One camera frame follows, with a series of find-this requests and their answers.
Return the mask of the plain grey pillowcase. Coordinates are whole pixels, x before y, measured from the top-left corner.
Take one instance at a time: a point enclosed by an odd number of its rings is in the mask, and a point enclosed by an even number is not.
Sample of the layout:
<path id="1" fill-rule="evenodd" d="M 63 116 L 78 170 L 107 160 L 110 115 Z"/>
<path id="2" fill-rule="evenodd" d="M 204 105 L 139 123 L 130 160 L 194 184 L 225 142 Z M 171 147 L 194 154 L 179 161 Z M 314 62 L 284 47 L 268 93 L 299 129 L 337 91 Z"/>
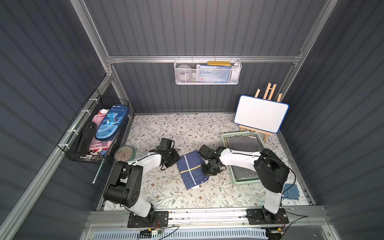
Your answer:
<path id="1" fill-rule="evenodd" d="M 264 149 L 264 144 L 259 137 L 232 137 L 228 138 L 228 147 L 232 150 L 243 152 L 261 152 Z M 259 176 L 255 171 L 246 168 L 231 166 L 231 173 L 236 184 L 245 184 L 259 180 Z"/>

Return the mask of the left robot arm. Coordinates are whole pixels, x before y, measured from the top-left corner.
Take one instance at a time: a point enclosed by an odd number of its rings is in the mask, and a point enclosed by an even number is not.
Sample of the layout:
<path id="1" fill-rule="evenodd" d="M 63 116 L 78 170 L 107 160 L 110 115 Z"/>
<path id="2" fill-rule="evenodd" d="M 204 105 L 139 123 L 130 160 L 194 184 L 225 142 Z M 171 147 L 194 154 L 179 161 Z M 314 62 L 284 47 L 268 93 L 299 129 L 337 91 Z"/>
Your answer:
<path id="1" fill-rule="evenodd" d="M 133 162 L 115 162 L 104 188 L 103 198 L 124 206 L 130 213 L 152 223 L 155 218 L 154 206 L 140 196 L 143 176 L 161 167 L 164 171 L 180 160 L 175 141 L 162 138 L 154 150 Z"/>

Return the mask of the navy blue cloth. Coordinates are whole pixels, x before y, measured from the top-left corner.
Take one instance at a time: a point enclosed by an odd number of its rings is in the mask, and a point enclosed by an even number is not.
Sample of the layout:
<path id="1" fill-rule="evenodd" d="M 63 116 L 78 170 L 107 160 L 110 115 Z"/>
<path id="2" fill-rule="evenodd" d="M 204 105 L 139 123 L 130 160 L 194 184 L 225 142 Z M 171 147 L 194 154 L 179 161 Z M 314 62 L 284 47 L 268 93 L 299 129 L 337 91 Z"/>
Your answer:
<path id="1" fill-rule="evenodd" d="M 177 161 L 179 173 L 187 190 L 196 188 L 209 180 L 209 176 L 204 175 L 202 171 L 204 164 L 205 161 L 198 151 L 185 154 Z"/>

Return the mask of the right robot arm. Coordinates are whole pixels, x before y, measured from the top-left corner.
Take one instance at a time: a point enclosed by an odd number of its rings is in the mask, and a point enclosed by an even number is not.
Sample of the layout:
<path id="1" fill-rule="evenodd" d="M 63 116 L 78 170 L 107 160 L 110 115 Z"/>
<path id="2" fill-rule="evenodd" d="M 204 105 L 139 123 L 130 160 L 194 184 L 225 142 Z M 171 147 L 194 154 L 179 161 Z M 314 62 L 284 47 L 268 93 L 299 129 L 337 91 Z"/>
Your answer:
<path id="1" fill-rule="evenodd" d="M 281 207 L 284 185 L 291 169 L 273 151 L 265 148 L 261 152 L 243 152 L 225 147 L 213 150 L 204 145 L 198 154 L 207 161 L 202 165 L 203 174 L 206 176 L 215 176 L 226 166 L 255 171 L 266 189 L 263 214 L 277 215 Z"/>

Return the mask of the mint green plastic basket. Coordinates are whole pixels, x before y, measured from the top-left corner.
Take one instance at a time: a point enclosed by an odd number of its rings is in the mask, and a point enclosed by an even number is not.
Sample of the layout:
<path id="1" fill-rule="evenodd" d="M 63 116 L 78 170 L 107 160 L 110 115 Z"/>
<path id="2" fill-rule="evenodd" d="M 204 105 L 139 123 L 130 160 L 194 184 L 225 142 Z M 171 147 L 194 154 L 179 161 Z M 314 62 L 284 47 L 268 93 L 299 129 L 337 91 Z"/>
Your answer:
<path id="1" fill-rule="evenodd" d="M 221 136 L 226 148 L 243 152 L 260 152 L 265 146 L 257 132 L 225 133 Z M 230 166 L 231 179 L 234 185 L 260 183 L 258 174 L 246 168 Z"/>

